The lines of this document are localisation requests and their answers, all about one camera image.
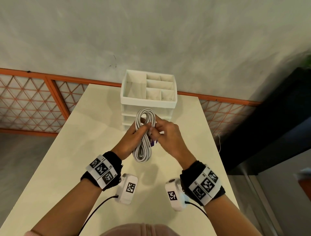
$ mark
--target hand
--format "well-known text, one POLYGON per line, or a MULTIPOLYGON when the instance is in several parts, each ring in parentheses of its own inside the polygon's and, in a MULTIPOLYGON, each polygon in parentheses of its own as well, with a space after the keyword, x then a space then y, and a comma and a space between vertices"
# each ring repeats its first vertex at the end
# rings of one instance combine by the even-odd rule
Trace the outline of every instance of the hand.
POLYGON ((163 149, 174 157, 184 170, 188 169, 196 161, 196 158, 188 150, 178 125, 162 120, 157 115, 155 117, 157 123, 155 128, 150 128, 150 137, 154 141, 157 139, 163 149))
POLYGON ((118 144, 111 151, 114 152, 121 160, 126 159, 140 144, 143 135, 150 127, 151 123, 149 122, 139 127, 136 131, 134 122, 121 138, 120 142, 118 142, 118 144))

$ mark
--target person's left hand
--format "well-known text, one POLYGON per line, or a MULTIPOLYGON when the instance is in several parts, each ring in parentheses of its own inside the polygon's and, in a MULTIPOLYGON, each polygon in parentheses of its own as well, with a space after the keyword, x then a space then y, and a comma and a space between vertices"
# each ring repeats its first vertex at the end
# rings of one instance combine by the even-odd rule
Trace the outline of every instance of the person's left hand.
POLYGON ((139 145, 143 135, 151 128, 151 123, 147 123, 139 127, 136 131, 135 122, 127 130, 125 135, 122 137, 120 142, 111 150, 114 152, 121 160, 126 159, 134 149, 139 145))

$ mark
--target table top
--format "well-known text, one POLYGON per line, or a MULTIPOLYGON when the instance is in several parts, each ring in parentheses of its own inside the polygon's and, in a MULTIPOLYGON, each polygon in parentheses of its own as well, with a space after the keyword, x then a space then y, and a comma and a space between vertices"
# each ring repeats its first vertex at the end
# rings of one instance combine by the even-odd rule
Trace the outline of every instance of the table top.
MULTIPOLYGON (((88 86, 2 225, 1 236, 21 236, 30 230, 79 182, 85 167, 122 138, 120 90, 88 86)), ((218 175, 227 196, 238 206, 199 99, 178 95, 171 121, 179 125, 189 150, 218 175)), ((123 165, 122 173, 138 177, 132 203, 123 205, 109 200, 92 216, 81 235, 99 236, 117 225, 143 222, 166 224, 181 236, 216 235, 210 221, 196 207, 187 206, 182 212, 172 209, 165 182, 178 177, 182 169, 160 144, 152 148, 148 162, 138 163, 131 155, 123 165)), ((115 187, 103 192, 93 209, 116 190, 115 187)))

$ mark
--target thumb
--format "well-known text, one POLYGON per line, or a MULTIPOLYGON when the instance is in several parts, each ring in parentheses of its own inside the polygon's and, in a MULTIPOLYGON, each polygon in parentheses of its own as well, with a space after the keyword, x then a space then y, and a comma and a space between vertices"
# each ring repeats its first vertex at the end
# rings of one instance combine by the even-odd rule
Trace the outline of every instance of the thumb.
POLYGON ((142 125, 141 127, 139 127, 139 129, 135 132, 135 136, 139 139, 141 139, 143 137, 143 135, 148 131, 148 129, 150 129, 151 127, 151 122, 142 125))
POLYGON ((159 142, 161 142, 162 138, 163 138, 163 135, 159 133, 159 131, 154 128, 154 127, 151 127, 150 129, 150 132, 151 132, 151 138, 155 141, 155 139, 157 139, 159 142))

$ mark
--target pink sleeve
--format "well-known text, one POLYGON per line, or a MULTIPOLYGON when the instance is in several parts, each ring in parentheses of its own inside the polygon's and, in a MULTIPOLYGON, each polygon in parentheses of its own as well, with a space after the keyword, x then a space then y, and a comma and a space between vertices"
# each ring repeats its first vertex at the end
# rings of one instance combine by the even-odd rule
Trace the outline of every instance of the pink sleeve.
POLYGON ((24 234, 24 236, 40 236, 40 235, 38 235, 38 234, 36 234, 36 233, 34 233, 34 232, 31 232, 31 231, 28 231, 28 232, 26 232, 26 233, 24 234))

